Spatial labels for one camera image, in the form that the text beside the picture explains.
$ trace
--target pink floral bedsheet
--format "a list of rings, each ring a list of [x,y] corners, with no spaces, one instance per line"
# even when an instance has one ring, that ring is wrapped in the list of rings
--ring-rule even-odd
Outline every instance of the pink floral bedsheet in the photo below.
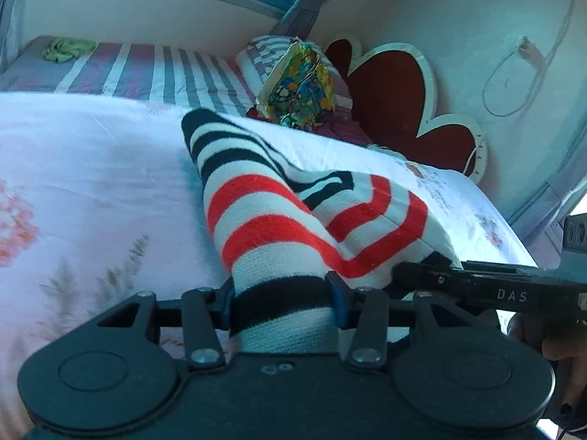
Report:
[[[186,108],[89,95],[0,93],[0,438],[30,428],[25,358],[131,293],[177,298],[227,273],[180,129]],[[232,117],[300,167],[389,177],[415,192],[463,259],[533,264],[464,176]],[[181,355],[174,331],[162,343]]]

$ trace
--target cable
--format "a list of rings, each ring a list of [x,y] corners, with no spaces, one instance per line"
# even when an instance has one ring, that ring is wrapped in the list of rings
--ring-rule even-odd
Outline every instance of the cable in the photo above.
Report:
[[[481,140],[479,141],[479,145],[483,145],[484,140],[485,140],[485,135],[482,135],[481,136]],[[475,147],[473,148],[473,150],[469,154],[469,158],[467,159],[467,163],[465,164],[465,169],[463,170],[463,175],[466,175],[467,174],[467,170],[469,169],[469,164],[471,163],[471,160],[473,159],[473,156],[477,152],[477,149],[478,149],[478,145],[477,145],[477,143],[475,143]]]
[[[532,79],[532,82],[530,83],[530,87],[528,88],[528,92],[526,93],[526,97],[524,98],[524,102],[521,105],[519,105],[518,107],[516,107],[514,110],[507,112],[507,113],[503,113],[503,114],[496,113],[496,112],[492,111],[491,109],[489,109],[489,107],[487,105],[487,101],[485,99],[485,95],[487,92],[487,87],[489,86],[489,83],[491,82],[491,80],[495,76],[495,73],[497,73],[497,71],[499,71],[499,69],[513,55],[515,55],[518,50],[515,49],[514,51],[510,52],[510,54],[508,54],[505,58],[503,58],[500,61],[500,64],[497,65],[497,67],[491,73],[491,76],[488,77],[487,81],[485,82],[485,85],[483,86],[483,90],[481,92],[481,99],[483,102],[483,107],[485,108],[485,110],[488,113],[490,113],[492,116],[495,116],[495,117],[509,117],[509,116],[512,116],[513,114],[518,113],[519,111],[521,111],[525,108],[530,107],[533,104],[533,102],[536,99],[536,96],[538,95],[538,93],[540,92],[540,89],[542,88],[542,84],[544,83],[544,79],[546,77],[547,71],[550,68],[550,65],[551,65],[551,63],[557,53],[557,50],[559,49],[559,46],[561,45],[561,43],[565,39],[565,36],[569,30],[570,20],[571,20],[571,17],[573,16],[573,11],[575,9],[575,2],[576,2],[576,0],[570,0],[569,7],[566,11],[565,17],[562,20],[561,27],[559,28],[559,31],[557,33],[557,38],[555,39],[555,42],[553,43],[553,47],[551,47],[550,51],[548,51],[548,54],[544,58],[544,62],[542,63],[542,66],[536,70],[536,75],[534,76],[534,78]]]

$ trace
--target green cloth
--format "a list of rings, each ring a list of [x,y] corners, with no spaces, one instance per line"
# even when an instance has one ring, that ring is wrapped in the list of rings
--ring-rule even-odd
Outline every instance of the green cloth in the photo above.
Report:
[[[55,38],[45,50],[42,57],[47,61],[64,63],[71,58],[79,58],[82,54],[88,54],[98,45],[94,41],[75,40],[72,38]]]

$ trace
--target white wall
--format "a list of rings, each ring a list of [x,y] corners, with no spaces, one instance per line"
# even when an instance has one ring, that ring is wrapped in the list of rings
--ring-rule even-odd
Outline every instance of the white wall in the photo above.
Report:
[[[219,0],[28,0],[25,41],[41,35],[70,36],[230,56],[276,22]]]
[[[468,114],[480,123],[490,150],[481,187],[506,216],[558,166],[585,114],[587,0],[577,0],[544,86],[522,117],[491,116],[481,90],[520,35],[547,54],[569,1],[367,0],[354,21],[366,50],[391,41],[418,47],[437,75],[439,113]],[[491,108],[499,113],[515,108],[534,74],[526,61],[508,61],[489,87]]]

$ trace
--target pillow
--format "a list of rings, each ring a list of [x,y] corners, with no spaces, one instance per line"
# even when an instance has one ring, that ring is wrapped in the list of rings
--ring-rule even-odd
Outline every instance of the pillow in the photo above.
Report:
[[[255,88],[259,88],[259,78],[262,83],[265,83],[275,65],[294,42],[295,39],[289,36],[258,36],[253,38],[247,47],[239,53],[237,65],[254,96],[259,95],[259,92],[255,91]],[[353,108],[353,101],[348,86],[322,49],[311,41],[309,44],[318,53],[330,73],[335,94],[336,116],[342,119],[351,119],[350,111]],[[256,76],[252,74],[251,65],[256,70]]]
[[[297,39],[275,65],[257,96],[257,109],[270,121],[314,132],[334,115],[330,73],[309,43]]]

